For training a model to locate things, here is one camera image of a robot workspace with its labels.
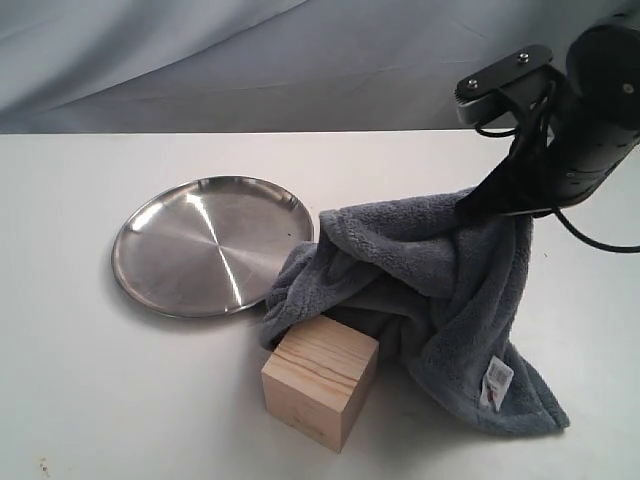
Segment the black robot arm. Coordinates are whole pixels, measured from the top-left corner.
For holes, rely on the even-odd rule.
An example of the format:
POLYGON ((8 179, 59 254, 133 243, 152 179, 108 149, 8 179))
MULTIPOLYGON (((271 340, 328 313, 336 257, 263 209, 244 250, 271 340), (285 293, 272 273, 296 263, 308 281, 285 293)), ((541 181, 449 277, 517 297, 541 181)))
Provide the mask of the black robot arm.
POLYGON ((504 160, 456 204, 465 221, 543 216, 588 199, 639 143, 639 4, 628 1, 571 44, 564 70, 523 47, 460 80, 462 123, 482 133, 510 113, 504 160))

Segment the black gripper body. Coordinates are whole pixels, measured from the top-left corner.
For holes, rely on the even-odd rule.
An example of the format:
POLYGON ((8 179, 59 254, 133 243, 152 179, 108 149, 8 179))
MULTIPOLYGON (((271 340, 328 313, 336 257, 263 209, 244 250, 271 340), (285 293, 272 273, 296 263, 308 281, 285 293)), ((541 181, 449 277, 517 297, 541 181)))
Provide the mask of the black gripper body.
POLYGON ((565 206, 565 138, 520 132, 507 156, 456 203, 465 222, 497 216, 544 216, 565 206))

